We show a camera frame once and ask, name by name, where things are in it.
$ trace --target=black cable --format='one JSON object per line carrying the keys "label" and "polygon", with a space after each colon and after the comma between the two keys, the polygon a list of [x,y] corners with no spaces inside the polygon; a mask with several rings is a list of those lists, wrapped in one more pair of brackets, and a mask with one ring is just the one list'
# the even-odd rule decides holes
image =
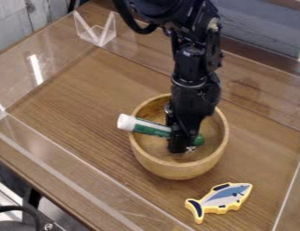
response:
{"label": "black cable", "polygon": [[76,0],[69,0],[68,2],[68,13],[75,9]]}
{"label": "black cable", "polygon": [[141,28],[139,26],[139,24],[135,22],[133,18],[132,18],[132,15],[131,15],[131,12],[129,12],[129,9],[124,3],[123,0],[112,0],[113,2],[113,5],[116,7],[116,10],[120,14],[120,17],[123,19],[123,21],[125,22],[125,24],[129,26],[129,28],[139,34],[148,34],[151,33],[156,27],[158,27],[158,24],[155,23],[149,23],[147,24],[147,26],[144,28]]}
{"label": "black cable", "polygon": [[39,216],[32,212],[29,208],[24,208],[20,206],[0,206],[0,213],[5,213],[9,211],[23,211],[24,213],[29,214],[35,221],[35,230],[39,231],[40,229],[40,219]]}

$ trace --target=blue fin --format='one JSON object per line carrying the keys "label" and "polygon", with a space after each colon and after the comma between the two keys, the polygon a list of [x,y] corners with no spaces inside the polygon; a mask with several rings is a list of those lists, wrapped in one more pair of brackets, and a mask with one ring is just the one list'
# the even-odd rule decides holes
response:
{"label": "blue fin", "polygon": [[218,185],[215,188],[212,188],[214,191],[218,191],[220,189],[224,189],[230,186],[230,184],[222,184],[222,185]]}
{"label": "blue fin", "polygon": [[199,203],[194,200],[187,200],[187,202],[194,206],[196,216],[198,216],[198,218],[200,218],[203,215],[203,210],[202,210]]}

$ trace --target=screw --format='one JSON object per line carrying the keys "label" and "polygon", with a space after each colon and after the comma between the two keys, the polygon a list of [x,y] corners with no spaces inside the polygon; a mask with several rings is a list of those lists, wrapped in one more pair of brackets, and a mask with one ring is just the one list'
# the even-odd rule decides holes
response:
{"label": "screw", "polygon": [[52,224],[48,223],[48,224],[44,225],[44,230],[45,231],[52,230],[52,228],[53,228]]}

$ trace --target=fish tail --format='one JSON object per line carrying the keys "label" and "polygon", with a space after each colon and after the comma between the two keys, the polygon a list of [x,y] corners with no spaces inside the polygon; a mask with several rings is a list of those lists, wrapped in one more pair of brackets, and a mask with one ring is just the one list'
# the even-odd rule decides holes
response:
{"label": "fish tail", "polygon": [[184,207],[192,212],[195,223],[202,224],[204,213],[199,201],[195,199],[186,199]]}

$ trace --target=bowl rim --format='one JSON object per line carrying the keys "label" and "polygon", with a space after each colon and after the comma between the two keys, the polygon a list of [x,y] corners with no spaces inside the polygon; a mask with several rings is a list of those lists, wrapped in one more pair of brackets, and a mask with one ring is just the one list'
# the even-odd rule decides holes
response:
{"label": "bowl rim", "polygon": [[[162,97],[170,97],[170,93],[159,95],[156,97],[151,97],[149,99],[143,101],[143,103],[133,109],[133,111],[131,113],[131,116],[135,116],[137,114],[139,110],[141,109],[141,107],[144,105],[147,105],[151,101],[153,101],[153,100],[156,100],[156,99],[159,99]],[[227,119],[226,119],[224,115],[222,114],[222,112],[220,112],[220,110],[218,108],[215,108],[215,113],[218,113],[218,117],[219,117],[219,119],[222,121],[222,124],[223,124],[223,139],[222,139],[222,142],[220,142],[216,150],[206,158],[200,159],[199,161],[174,163],[174,162],[167,162],[167,161],[163,161],[163,160],[158,159],[156,157],[149,155],[143,150],[143,148],[139,146],[139,144],[135,141],[132,133],[128,134],[131,145],[133,146],[133,148],[137,150],[137,153],[144,158],[147,158],[151,162],[155,162],[156,164],[163,165],[163,166],[186,168],[188,166],[200,165],[203,163],[210,162],[211,160],[216,159],[218,156],[220,155],[220,150],[224,149],[224,147],[227,145],[227,142],[228,142],[228,138],[230,138],[230,127],[228,127]]]}

